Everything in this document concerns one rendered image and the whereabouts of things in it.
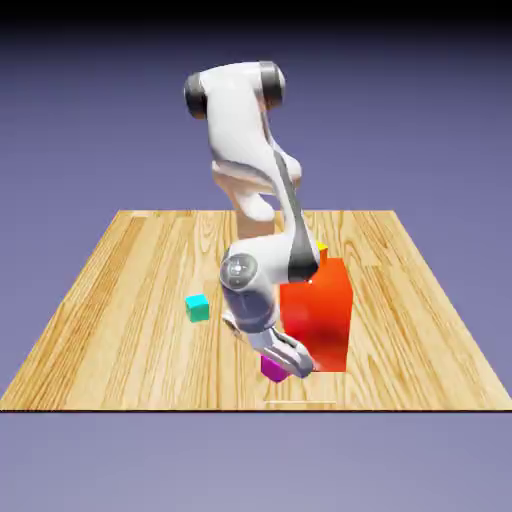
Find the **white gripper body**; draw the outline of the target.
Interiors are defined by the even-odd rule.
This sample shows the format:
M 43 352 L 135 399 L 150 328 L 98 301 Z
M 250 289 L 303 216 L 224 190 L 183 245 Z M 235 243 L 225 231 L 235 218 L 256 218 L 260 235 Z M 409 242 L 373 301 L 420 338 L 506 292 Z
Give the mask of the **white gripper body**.
M 314 360 L 308 349 L 295 338 L 276 328 L 250 333 L 249 342 L 257 352 L 290 374 L 305 378 L 314 370 Z

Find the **small magenta cube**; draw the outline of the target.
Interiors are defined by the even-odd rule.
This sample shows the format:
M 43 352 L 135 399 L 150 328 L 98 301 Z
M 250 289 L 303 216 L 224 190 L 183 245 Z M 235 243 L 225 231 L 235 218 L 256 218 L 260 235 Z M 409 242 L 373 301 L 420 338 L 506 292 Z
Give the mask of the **small magenta cube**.
M 289 376 L 285 369 L 264 355 L 260 356 L 260 370 L 266 378 L 274 383 L 280 383 Z

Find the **small cyan cube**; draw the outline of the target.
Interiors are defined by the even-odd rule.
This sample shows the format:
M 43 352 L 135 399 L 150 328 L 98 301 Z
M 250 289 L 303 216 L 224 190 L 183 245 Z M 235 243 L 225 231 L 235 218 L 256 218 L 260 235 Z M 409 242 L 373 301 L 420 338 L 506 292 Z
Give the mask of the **small cyan cube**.
M 192 323 L 206 321 L 210 317 L 210 307 L 204 294 L 187 296 L 185 298 L 186 314 Z

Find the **large orange box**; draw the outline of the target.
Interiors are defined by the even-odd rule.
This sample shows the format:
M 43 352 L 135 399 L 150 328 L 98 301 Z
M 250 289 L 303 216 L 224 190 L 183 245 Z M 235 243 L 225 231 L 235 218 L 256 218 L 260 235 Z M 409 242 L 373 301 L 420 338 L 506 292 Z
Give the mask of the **large orange box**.
M 308 282 L 280 286 L 284 331 L 309 351 L 319 372 L 346 370 L 353 290 L 344 261 L 327 258 Z

